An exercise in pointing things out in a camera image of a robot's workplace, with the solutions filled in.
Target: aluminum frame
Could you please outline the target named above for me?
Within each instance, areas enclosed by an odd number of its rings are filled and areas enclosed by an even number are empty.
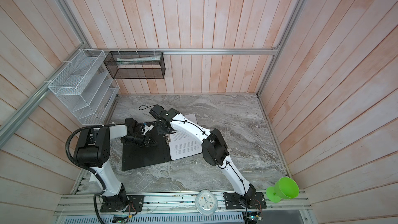
[[[61,11],[64,13],[67,21],[75,31],[81,44],[74,52],[69,54],[65,61],[71,61],[73,57],[80,51],[80,49],[89,47],[86,37],[81,31],[76,19],[64,0],[55,0]],[[31,113],[38,107],[38,105],[47,97],[49,93],[48,86],[51,81],[63,70],[67,62],[63,62],[48,78],[42,83],[40,87],[19,107],[12,116],[10,116],[0,128],[0,149],[7,143],[12,135],[19,127],[26,121]]]
[[[278,52],[272,58],[272,61],[268,66],[267,72],[266,72],[265,76],[263,77],[263,80],[261,81],[259,91],[257,92],[258,95],[261,95],[264,92],[264,88],[266,87],[266,84],[268,83],[271,73],[272,73],[273,69],[275,68],[276,62],[278,61],[279,56],[281,55],[283,49],[285,48],[285,43],[288,40],[288,38],[290,37],[294,27],[296,26],[297,21],[301,15],[301,12],[303,11],[303,8],[304,8],[306,2],[307,2],[307,0],[298,0],[297,4],[295,6],[295,9],[293,11],[293,14],[289,19],[289,23],[286,27],[286,30],[282,35],[281,42],[278,45]]]
[[[268,117],[268,114],[266,112],[266,108],[264,107],[264,104],[263,104],[263,102],[261,101],[261,99],[259,97],[257,97],[257,101],[258,101],[258,104],[260,105],[261,113],[263,114],[264,120],[266,121],[266,125],[267,125],[267,128],[269,130],[269,133],[271,134],[271,139],[272,139],[272,142],[273,142],[273,144],[275,146],[275,150],[276,150],[276,153],[277,153],[277,155],[279,157],[279,160],[280,160],[280,162],[282,164],[283,171],[285,172],[286,176],[292,178],[292,174],[291,174],[291,172],[289,170],[289,167],[287,166],[287,162],[286,162],[285,157],[284,157],[284,155],[282,153],[281,146],[279,145],[278,138],[277,138],[277,136],[275,134],[275,131],[274,131],[272,125],[271,125],[271,120]]]
[[[216,212],[241,212],[245,209],[226,209],[223,192],[233,191],[211,191],[218,200]],[[264,194],[267,208],[263,211],[272,210],[308,210],[312,209],[305,192],[300,191],[298,197],[291,200],[282,199],[275,203],[268,200],[265,190],[258,190]],[[139,192],[127,193],[127,195],[144,195],[144,204],[141,214],[152,213],[192,213],[198,212],[195,206],[195,198],[199,191],[176,191],[176,192]],[[63,195],[54,211],[54,216],[92,215],[94,213],[93,194]]]
[[[276,55],[278,48],[120,48],[101,49],[110,51],[163,52],[164,55]]]

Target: black joint motor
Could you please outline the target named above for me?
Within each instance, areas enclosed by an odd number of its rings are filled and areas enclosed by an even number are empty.
[[[74,158],[88,167],[101,168],[110,156],[109,127],[85,129],[80,132]]]
[[[210,131],[210,135],[203,139],[202,155],[205,161],[212,165],[223,165],[224,159],[229,155],[228,146],[218,129]]]
[[[173,108],[167,111],[162,106],[155,105],[149,113],[156,119],[158,135],[171,134],[176,131],[171,127],[170,122],[172,122],[176,115],[180,114],[179,111]]]

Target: red wire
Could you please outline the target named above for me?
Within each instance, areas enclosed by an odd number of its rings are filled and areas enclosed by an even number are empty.
[[[134,209],[134,211],[137,213],[137,210],[135,210],[134,204],[131,202],[131,206]]]
[[[263,208],[261,207],[261,202],[259,202],[258,200],[255,199],[255,201],[258,202],[258,204],[260,204],[260,213],[261,213],[261,217],[263,216]]]

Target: green plastic cup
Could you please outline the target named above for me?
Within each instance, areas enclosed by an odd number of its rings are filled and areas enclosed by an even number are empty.
[[[296,198],[299,195],[299,187],[290,177],[282,177],[274,187],[268,187],[266,193],[270,201],[279,202],[281,199]]]

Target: vent grille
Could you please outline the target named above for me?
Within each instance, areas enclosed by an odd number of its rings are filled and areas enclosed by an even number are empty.
[[[112,223],[113,215],[103,215],[105,223]],[[219,212],[212,216],[203,216],[199,213],[172,213],[172,214],[139,214],[128,219],[127,223],[168,224],[168,223],[243,223],[242,212]],[[95,215],[69,216],[64,224],[96,224],[99,223]]]

